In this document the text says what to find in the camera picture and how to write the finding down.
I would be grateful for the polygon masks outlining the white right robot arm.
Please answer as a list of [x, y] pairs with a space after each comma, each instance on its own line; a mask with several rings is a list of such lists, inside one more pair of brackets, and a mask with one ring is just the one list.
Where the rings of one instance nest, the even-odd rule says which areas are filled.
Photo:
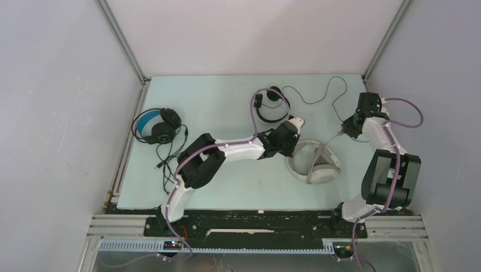
[[335, 236], [346, 236], [354, 222], [363, 222], [389, 209], [408, 207], [414, 197], [421, 159], [410, 154], [397, 140], [391, 126], [409, 126], [392, 120], [385, 102], [387, 99], [377, 93], [361, 93], [355, 113], [341, 125], [343, 133], [353, 139], [363, 135], [373, 150], [373, 157], [362, 179], [360, 194], [342, 203], [341, 215], [330, 221], [330, 230]]

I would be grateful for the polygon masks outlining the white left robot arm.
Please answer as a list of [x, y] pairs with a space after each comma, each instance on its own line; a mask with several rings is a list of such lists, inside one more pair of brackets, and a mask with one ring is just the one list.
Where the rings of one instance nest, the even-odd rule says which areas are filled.
[[235, 141], [200, 135], [178, 158], [175, 185], [157, 208], [157, 228], [166, 236], [176, 234], [194, 192], [207, 185], [224, 163], [293, 156], [304, 124], [303, 118], [290, 116], [275, 129]]

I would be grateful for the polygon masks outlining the white gaming headset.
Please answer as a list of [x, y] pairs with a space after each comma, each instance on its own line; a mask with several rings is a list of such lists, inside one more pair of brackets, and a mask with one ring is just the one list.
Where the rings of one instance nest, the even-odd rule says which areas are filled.
[[[304, 147], [314, 147], [314, 157], [309, 170], [304, 174], [294, 167], [294, 158]], [[305, 184], [316, 185], [331, 182], [339, 177], [341, 163], [337, 156], [327, 147], [312, 139], [299, 141], [294, 149], [293, 156], [286, 159], [290, 173]]]

